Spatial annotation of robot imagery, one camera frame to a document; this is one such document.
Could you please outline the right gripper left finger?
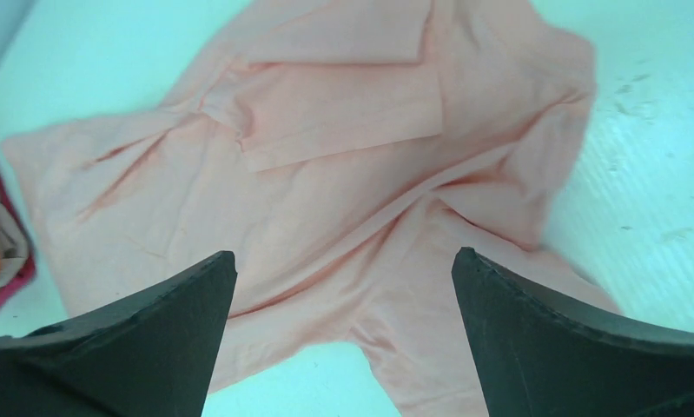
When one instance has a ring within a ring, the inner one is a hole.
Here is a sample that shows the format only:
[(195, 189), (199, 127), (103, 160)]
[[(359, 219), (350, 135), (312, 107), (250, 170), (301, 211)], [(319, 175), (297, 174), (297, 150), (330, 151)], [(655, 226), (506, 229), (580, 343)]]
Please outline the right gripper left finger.
[(0, 416), (199, 416), (233, 299), (221, 251), (106, 306), (0, 337)]

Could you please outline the pink t-shirt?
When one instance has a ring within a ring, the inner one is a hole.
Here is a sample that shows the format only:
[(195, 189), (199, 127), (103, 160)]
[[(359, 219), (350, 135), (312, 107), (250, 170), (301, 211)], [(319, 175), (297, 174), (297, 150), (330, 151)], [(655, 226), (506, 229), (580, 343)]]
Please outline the pink t-shirt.
[(483, 416), (461, 248), (615, 309), (541, 247), (595, 89), (527, 1), (254, 1), (156, 109), (3, 153), (69, 314), (229, 250), (213, 390), (348, 341), (401, 414)]

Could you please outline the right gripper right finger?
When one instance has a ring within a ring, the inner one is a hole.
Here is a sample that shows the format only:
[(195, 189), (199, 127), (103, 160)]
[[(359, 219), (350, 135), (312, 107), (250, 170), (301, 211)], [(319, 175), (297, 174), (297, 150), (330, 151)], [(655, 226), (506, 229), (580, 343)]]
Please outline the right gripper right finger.
[(694, 333), (608, 312), (463, 248), (453, 285), (492, 416), (694, 416)]

